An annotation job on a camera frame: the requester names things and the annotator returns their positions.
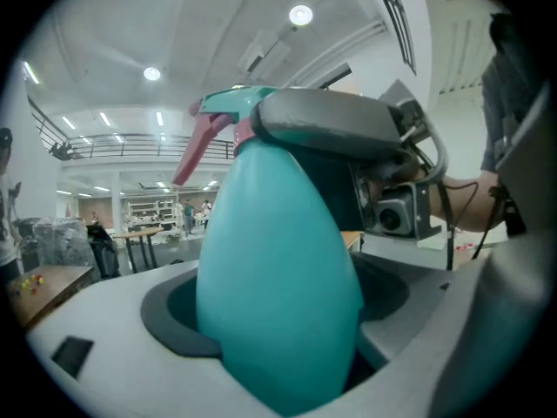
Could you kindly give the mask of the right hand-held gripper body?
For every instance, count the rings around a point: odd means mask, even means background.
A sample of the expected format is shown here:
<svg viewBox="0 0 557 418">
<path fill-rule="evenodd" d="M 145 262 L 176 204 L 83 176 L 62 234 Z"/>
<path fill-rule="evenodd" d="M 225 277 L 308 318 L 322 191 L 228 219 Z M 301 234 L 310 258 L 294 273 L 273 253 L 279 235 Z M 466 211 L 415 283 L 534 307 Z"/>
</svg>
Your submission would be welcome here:
<svg viewBox="0 0 557 418">
<path fill-rule="evenodd" d="M 426 111 L 400 82 L 374 98 L 400 111 L 401 148 L 375 160 L 351 160 L 364 233 L 425 239 L 439 228 L 430 222 L 430 188 L 442 184 L 446 148 Z"/>
</svg>

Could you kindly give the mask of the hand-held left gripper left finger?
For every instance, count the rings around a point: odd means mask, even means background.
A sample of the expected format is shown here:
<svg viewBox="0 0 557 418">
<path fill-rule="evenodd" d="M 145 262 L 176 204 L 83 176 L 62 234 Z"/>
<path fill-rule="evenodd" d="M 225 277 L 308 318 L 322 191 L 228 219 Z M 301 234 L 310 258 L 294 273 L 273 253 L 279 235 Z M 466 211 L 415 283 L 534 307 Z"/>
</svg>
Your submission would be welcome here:
<svg viewBox="0 0 557 418">
<path fill-rule="evenodd" d="M 219 361 L 178 356 L 145 329 L 144 295 L 197 265 L 92 284 L 42 319 L 26 340 L 57 385 L 93 417 L 273 417 Z M 93 343 L 76 378 L 51 359 L 68 336 Z"/>
</svg>

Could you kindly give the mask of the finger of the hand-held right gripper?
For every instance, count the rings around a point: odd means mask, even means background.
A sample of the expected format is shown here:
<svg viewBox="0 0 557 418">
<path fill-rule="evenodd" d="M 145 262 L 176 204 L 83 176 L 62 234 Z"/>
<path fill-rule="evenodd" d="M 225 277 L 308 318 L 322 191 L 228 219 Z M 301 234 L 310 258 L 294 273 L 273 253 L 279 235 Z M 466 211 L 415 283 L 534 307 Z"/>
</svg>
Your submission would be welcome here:
<svg viewBox="0 0 557 418">
<path fill-rule="evenodd" d="M 400 111 L 373 98 L 319 89 L 280 89 L 252 109 L 264 141 L 348 160 L 375 160 L 401 148 Z"/>
<path fill-rule="evenodd" d="M 293 149 L 341 231 L 364 231 L 359 196 L 348 161 L 306 149 Z"/>
</svg>

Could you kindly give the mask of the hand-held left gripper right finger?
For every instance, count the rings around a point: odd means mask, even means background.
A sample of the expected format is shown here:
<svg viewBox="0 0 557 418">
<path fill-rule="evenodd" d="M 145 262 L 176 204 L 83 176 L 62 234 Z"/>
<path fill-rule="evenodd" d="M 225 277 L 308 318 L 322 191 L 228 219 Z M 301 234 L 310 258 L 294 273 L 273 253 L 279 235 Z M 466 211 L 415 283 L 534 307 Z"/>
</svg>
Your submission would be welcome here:
<svg viewBox="0 0 557 418">
<path fill-rule="evenodd" d="M 455 417 L 517 379 L 544 314 L 544 253 L 495 250 L 454 272 L 352 256 L 373 374 L 318 417 Z"/>
</svg>

